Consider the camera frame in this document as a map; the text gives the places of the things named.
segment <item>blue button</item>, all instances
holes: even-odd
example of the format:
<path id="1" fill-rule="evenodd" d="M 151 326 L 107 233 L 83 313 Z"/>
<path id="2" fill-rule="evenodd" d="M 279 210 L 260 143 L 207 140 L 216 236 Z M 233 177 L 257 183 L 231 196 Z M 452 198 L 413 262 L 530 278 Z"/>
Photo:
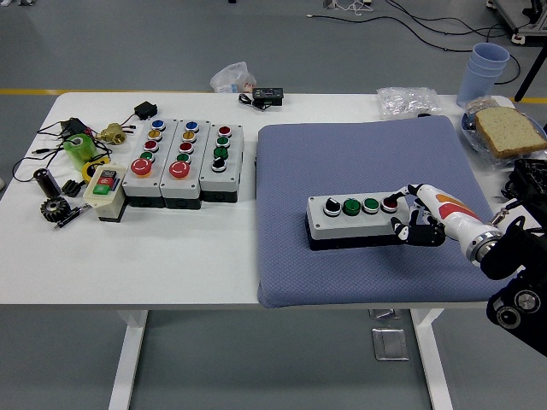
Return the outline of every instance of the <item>blue button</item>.
<path id="1" fill-rule="evenodd" d="M 187 131 L 195 131 L 199 128 L 199 125 L 195 121 L 190 121 L 186 123 L 186 130 Z"/>
<path id="2" fill-rule="evenodd" d="M 152 129 L 163 131 L 165 129 L 165 123 L 162 120 L 156 120 L 152 122 Z"/>

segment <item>green button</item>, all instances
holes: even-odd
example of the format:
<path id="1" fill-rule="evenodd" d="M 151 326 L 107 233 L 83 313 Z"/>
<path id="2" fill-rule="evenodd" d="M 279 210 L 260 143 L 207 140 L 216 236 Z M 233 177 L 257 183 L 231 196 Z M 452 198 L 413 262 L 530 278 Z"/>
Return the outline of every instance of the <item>green button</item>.
<path id="1" fill-rule="evenodd" d="M 222 158 L 223 160 L 228 159 L 228 150 L 224 147 L 218 147 L 215 148 L 215 151 L 213 151 L 213 155 L 215 158 Z"/>
<path id="2" fill-rule="evenodd" d="M 220 137 L 216 139 L 217 147 L 226 147 L 230 145 L 230 140 L 226 137 Z"/>
<path id="3" fill-rule="evenodd" d="M 190 156 L 188 154 L 179 154 L 179 155 L 177 155 L 177 161 L 188 162 L 189 159 L 190 159 Z"/>
<path id="4" fill-rule="evenodd" d="M 95 195 L 108 195 L 110 192 L 110 187 L 108 185 L 95 185 L 93 188 L 93 193 Z"/>
<path id="5" fill-rule="evenodd" d="M 361 204 L 356 199 L 346 199 L 344 201 L 344 206 L 342 207 L 342 210 L 348 216 L 356 216 L 361 210 Z"/>
<path id="6" fill-rule="evenodd" d="M 140 157 L 145 158 L 145 160 L 154 162 L 154 154 L 152 154 L 151 152 L 143 152 Z"/>
<path id="7" fill-rule="evenodd" d="M 376 213 L 379 209 L 379 202 L 374 198 L 367 198 L 362 202 L 362 210 L 369 213 Z"/>

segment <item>green tape roll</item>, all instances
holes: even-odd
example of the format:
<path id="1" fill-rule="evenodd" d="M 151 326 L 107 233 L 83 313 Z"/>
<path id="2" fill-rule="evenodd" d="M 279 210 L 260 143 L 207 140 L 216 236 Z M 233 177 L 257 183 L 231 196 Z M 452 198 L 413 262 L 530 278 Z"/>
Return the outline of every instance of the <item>green tape roll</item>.
<path id="1" fill-rule="evenodd" d="M 97 147 L 93 140 L 85 134 L 76 134 L 62 143 L 63 149 L 67 152 L 68 158 L 79 171 L 84 164 L 98 155 Z"/>

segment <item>plate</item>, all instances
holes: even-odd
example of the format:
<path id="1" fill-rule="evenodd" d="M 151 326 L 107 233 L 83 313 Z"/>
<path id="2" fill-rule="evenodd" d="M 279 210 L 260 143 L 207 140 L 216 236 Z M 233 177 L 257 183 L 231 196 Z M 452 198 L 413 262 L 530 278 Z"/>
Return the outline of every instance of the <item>plate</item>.
<path id="1" fill-rule="evenodd" d="M 530 122 L 532 122 L 539 135 L 547 141 L 547 134 L 545 133 L 543 127 L 529 116 L 525 116 L 530 120 Z M 487 159 L 494 167 L 512 167 L 515 163 L 515 160 L 519 160 L 520 158 L 532 158 L 540 160 L 547 158 L 547 153 L 544 150 L 535 151 L 525 155 L 510 156 L 508 158 L 495 158 L 494 156 L 492 156 L 490 149 L 486 144 L 486 141 L 474 129 L 473 122 L 469 119 L 467 114 L 464 114 L 462 116 L 461 126 L 463 135 L 465 136 L 471 148 L 473 148 L 481 156 Z"/>

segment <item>black cylinder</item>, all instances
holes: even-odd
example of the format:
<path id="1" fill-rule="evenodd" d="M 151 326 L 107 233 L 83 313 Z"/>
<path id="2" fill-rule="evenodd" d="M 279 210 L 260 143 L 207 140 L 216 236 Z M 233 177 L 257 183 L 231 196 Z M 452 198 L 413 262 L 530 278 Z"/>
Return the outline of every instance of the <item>black cylinder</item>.
<path id="1" fill-rule="evenodd" d="M 49 199 L 57 198 L 61 195 L 61 189 L 53 179 L 49 169 L 37 169 L 34 172 L 34 178 L 38 181 L 38 185 L 40 185 L 40 188 L 42 188 L 42 191 Z"/>

